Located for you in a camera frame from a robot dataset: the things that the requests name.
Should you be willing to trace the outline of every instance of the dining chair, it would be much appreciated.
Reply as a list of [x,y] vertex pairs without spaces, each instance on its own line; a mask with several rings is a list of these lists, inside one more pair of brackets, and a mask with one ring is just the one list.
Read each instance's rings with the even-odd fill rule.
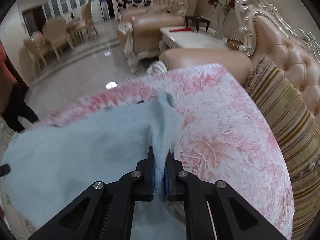
[[67,23],[62,17],[56,17],[47,21],[47,23],[43,27],[43,34],[44,37],[48,41],[50,41],[51,46],[59,61],[60,56],[57,48],[63,46],[65,43],[69,43],[71,49],[74,49],[71,41],[71,36],[67,32]]
[[91,1],[88,1],[84,6],[82,6],[81,15],[83,20],[75,25],[75,27],[73,28],[73,32],[80,33],[82,39],[83,36],[81,31],[83,29],[86,29],[89,37],[92,36],[92,30],[94,30],[95,33],[98,34],[94,22],[92,21]]
[[51,51],[52,47],[50,44],[42,43],[41,45],[38,45],[36,41],[32,38],[24,39],[23,44],[26,47],[26,49],[33,55],[38,67],[40,67],[39,59],[42,59],[46,67],[48,66],[47,61],[44,58],[44,55]]

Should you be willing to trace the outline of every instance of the striped pillow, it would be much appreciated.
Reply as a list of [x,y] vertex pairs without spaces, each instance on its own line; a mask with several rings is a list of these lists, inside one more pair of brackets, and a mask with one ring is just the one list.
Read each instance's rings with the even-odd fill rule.
[[267,57],[244,86],[269,124],[291,179],[292,240],[301,239],[320,209],[320,132],[307,105]]

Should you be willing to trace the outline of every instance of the pink floral fabric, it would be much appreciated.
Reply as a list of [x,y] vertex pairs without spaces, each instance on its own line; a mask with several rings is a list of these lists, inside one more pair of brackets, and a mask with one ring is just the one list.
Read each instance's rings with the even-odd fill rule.
[[169,71],[78,98],[39,125],[67,125],[108,107],[152,100],[166,91],[185,116],[175,158],[211,183],[222,179],[287,239],[293,194],[279,146],[264,117],[240,84],[218,64]]

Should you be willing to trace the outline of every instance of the sofa armrest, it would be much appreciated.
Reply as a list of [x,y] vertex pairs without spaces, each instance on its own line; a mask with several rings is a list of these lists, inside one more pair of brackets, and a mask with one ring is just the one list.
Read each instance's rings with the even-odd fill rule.
[[123,9],[118,13],[118,18],[120,23],[130,22],[132,16],[143,15],[149,6],[144,7],[130,7],[128,9]]
[[168,49],[159,56],[159,60],[165,63],[168,70],[218,63],[224,66],[242,86],[253,70],[251,60],[235,50]]
[[134,35],[161,34],[162,27],[184,26],[184,18],[178,14],[153,14],[131,18]]

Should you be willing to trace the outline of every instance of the tile floor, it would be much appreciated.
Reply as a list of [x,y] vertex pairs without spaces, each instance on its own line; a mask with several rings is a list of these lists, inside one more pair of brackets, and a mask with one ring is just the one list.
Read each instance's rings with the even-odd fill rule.
[[[99,26],[98,39],[86,39],[75,51],[64,52],[60,62],[53,60],[35,80],[27,103],[40,119],[80,96],[104,89],[108,82],[120,83],[145,75],[150,63],[157,60],[143,60],[138,74],[131,73],[123,49],[113,36],[115,33],[104,36],[102,27]],[[25,119],[22,124],[30,126]]]

